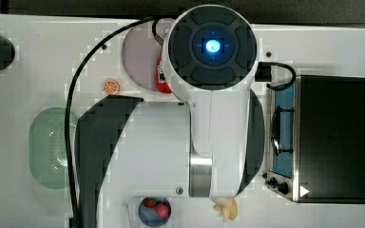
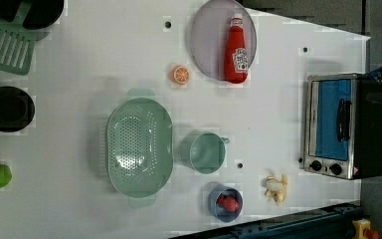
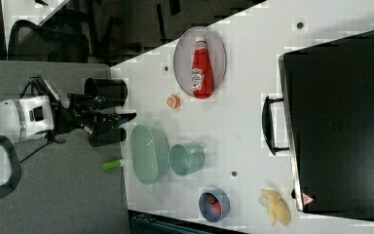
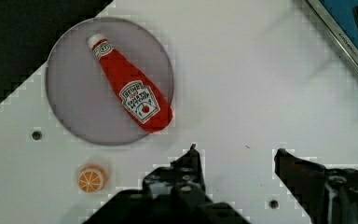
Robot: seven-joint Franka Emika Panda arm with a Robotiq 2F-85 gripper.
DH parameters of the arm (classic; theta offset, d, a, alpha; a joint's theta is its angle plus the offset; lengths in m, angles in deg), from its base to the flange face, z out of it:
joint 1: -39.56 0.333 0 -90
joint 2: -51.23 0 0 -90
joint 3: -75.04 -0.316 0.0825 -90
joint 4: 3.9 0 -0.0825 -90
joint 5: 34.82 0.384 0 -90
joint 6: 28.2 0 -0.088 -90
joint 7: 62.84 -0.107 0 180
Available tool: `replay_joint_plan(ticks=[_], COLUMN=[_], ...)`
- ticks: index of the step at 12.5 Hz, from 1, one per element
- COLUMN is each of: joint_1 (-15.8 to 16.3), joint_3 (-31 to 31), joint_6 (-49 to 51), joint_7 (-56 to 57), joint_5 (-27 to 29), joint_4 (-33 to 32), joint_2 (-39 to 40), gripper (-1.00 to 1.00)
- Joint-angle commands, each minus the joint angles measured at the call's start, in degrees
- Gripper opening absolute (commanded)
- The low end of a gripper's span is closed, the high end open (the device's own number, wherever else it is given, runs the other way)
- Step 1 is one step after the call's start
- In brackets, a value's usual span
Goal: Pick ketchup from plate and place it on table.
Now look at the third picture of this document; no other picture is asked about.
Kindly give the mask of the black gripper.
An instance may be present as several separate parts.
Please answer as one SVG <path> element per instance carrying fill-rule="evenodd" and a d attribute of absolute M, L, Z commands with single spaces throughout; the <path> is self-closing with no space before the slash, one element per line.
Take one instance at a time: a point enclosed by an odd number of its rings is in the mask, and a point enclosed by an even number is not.
<path fill-rule="evenodd" d="M 68 94 L 66 101 L 54 102 L 54 132 L 58 135 L 68 134 L 75 129 L 82 129 L 94 123 L 99 111 L 114 106 L 111 97 Z M 136 113 L 115 113 L 113 125 L 121 126 L 136 117 Z"/>

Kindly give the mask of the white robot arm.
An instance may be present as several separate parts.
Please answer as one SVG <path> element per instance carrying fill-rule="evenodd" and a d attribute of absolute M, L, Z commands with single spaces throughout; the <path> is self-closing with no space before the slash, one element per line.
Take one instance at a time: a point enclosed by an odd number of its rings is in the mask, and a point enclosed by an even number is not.
<path fill-rule="evenodd" d="M 66 101 L 53 95 L 0 101 L 0 199 L 11 194 L 21 180 L 17 144 L 42 138 L 48 144 L 61 143 L 60 135 L 76 129 L 85 130 L 93 145 L 123 141 L 122 126 L 136 114 L 106 111 L 118 105 L 112 98 L 75 94 Z"/>

